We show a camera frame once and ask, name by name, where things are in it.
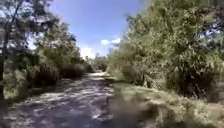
tree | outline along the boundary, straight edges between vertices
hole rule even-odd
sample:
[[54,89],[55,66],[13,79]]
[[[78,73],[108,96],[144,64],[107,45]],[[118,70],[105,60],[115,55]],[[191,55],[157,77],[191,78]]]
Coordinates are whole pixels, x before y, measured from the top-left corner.
[[51,0],[2,0],[0,2],[0,28],[4,32],[1,42],[2,54],[0,57],[0,100],[4,99],[2,84],[4,62],[7,48],[26,47],[27,39],[46,31],[57,21],[46,11]]
[[59,71],[82,60],[76,39],[68,32],[67,26],[65,23],[57,24],[35,44],[42,61],[57,67]]
[[218,37],[224,20],[217,2],[152,0],[128,18],[128,33],[109,56],[109,69],[150,87],[165,78],[167,88],[187,96],[209,91],[223,55]]

blue sky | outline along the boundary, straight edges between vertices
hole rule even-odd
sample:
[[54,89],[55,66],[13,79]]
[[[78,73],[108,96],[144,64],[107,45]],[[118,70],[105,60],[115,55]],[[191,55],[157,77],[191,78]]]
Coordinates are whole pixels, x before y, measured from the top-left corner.
[[141,0],[54,0],[51,11],[68,24],[82,56],[106,55],[120,42],[127,28],[126,16],[143,7]]

roadside vegetation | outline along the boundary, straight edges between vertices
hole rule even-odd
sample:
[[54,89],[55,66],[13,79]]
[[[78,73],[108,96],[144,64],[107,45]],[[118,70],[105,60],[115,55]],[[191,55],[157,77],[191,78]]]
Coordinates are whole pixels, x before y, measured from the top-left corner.
[[[0,2],[0,95],[15,101],[54,88],[62,78],[91,71],[68,25],[48,11],[49,0]],[[36,48],[31,50],[28,44]]]
[[142,127],[224,127],[223,2],[145,5],[108,55],[107,71],[123,82],[114,83],[117,96],[136,104]]

bush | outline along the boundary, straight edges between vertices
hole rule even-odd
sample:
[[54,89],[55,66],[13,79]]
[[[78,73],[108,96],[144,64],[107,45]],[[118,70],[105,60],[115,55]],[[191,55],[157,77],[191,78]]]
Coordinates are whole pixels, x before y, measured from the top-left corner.
[[45,88],[55,86],[59,80],[59,72],[55,67],[39,64],[26,70],[29,88]]
[[6,99],[22,99],[29,95],[28,81],[24,72],[16,70],[14,72],[4,74],[3,84],[4,95]]
[[85,73],[85,67],[82,64],[66,65],[60,69],[60,76],[63,78],[77,78]]
[[114,87],[116,95],[112,105],[116,108],[111,108],[111,111],[114,118],[119,118],[122,123],[132,119],[141,128],[224,127],[224,108],[221,105],[122,83]]

grass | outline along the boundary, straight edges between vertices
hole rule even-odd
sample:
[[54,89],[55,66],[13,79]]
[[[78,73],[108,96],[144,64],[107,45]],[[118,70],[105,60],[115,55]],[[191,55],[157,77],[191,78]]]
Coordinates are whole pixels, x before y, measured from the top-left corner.
[[224,128],[224,107],[156,89],[114,83],[116,99],[142,128]]

